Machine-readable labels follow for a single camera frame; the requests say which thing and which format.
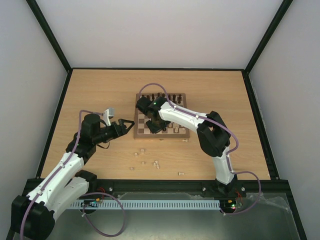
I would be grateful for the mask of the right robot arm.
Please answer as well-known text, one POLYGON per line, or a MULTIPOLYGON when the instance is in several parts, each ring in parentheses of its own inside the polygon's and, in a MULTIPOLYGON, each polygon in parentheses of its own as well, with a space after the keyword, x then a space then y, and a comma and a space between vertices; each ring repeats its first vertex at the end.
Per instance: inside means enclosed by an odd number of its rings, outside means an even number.
POLYGON ((148 118, 146 126, 152 134, 167 130, 170 123, 195 132, 200 148, 213 159, 216 172, 214 190, 224 196, 235 191, 238 178, 230 161, 230 137, 233 134, 217 112, 206 114, 192 111, 162 96, 153 101, 141 96, 135 107, 148 118))

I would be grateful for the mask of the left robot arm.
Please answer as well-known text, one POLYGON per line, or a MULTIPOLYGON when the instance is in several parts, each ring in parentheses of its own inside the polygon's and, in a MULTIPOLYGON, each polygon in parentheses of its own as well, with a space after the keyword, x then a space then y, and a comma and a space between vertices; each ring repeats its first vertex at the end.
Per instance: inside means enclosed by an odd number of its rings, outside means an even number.
POLYGON ((65 153, 47 177, 11 204, 11 229, 20 239, 45 240, 56 221, 73 202, 95 188, 97 176, 83 167, 102 143, 126 135, 134 121, 109 122, 107 112, 87 111, 78 117, 78 130, 65 153))

